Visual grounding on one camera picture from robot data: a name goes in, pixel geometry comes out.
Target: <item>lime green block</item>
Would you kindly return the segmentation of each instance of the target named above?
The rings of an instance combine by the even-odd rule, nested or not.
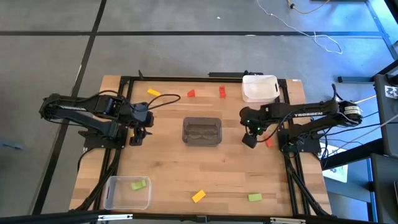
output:
[[[258,202],[262,200],[261,194],[251,194],[248,195],[249,202]]]
[[[133,190],[139,190],[146,186],[147,186],[147,182],[144,179],[142,179],[141,181],[138,181],[138,182],[131,183],[131,188]]]

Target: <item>clear plastic container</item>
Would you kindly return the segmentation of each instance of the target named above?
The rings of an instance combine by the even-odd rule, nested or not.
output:
[[[278,79],[273,75],[245,75],[242,79],[243,101],[270,103],[279,96]]]
[[[146,187],[134,190],[133,183],[145,180]],[[152,197],[152,182],[149,177],[112,176],[108,179],[105,189],[104,208],[145,210]]]

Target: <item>wooden tabletop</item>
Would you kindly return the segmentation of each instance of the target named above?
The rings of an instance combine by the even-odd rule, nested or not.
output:
[[[120,76],[105,76],[101,90],[118,90]],[[220,98],[219,86],[224,85],[226,98]],[[305,103],[300,80],[287,80],[291,104]],[[142,146],[126,144],[122,150],[118,175],[148,176],[152,181],[152,201],[146,210],[128,212],[207,214],[207,215],[278,215],[291,216],[289,188],[283,155],[277,136],[274,145],[258,143],[255,149],[241,140],[244,127],[239,111],[245,106],[258,109],[260,104],[242,100],[240,83],[200,82],[134,82],[132,103],[150,101],[152,88],[161,93],[175,93],[182,98],[175,104],[153,110],[153,135]],[[188,98],[194,89],[196,97]],[[173,98],[160,98],[158,105]],[[191,147],[182,141],[182,124],[186,117],[219,118],[222,142],[216,147]],[[309,122],[297,118],[295,123]],[[271,133],[276,125],[267,129]],[[79,206],[98,182],[104,149],[95,149],[82,160],[70,208]],[[331,212],[320,163],[314,155],[300,153],[305,183],[322,208]],[[206,196],[194,203],[191,199],[203,189]],[[296,186],[299,211],[300,191]],[[263,200],[248,202],[248,194],[261,193]]]

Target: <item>gray floor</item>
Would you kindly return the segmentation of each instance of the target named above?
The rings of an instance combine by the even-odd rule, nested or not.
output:
[[[300,30],[377,31],[365,3],[331,3],[303,16],[284,1],[260,3]],[[303,0],[307,10],[320,2]],[[396,24],[381,0],[372,0],[394,40]],[[91,30],[100,1],[0,1],[0,30]],[[109,0],[100,30],[290,30],[265,15],[256,1]],[[89,96],[103,75],[206,76],[208,72],[260,71],[278,78],[301,79],[307,102],[327,100],[337,76],[371,76],[392,62],[380,38],[335,38],[343,54],[327,53],[307,37],[97,37],[80,89]],[[21,142],[22,151],[0,149],[0,217],[30,212],[58,126],[40,119],[42,98],[69,95],[87,37],[0,37],[0,136]],[[320,42],[337,50],[335,45]],[[347,100],[374,94],[371,85],[337,85]],[[361,103],[363,114],[377,110],[376,100]],[[378,123],[377,115],[364,125]],[[44,207],[64,212],[73,191],[83,139],[70,127]],[[351,140],[366,130],[337,135]],[[365,143],[380,132],[359,139]],[[341,142],[330,143],[341,146]],[[332,206],[333,213],[342,214]]]

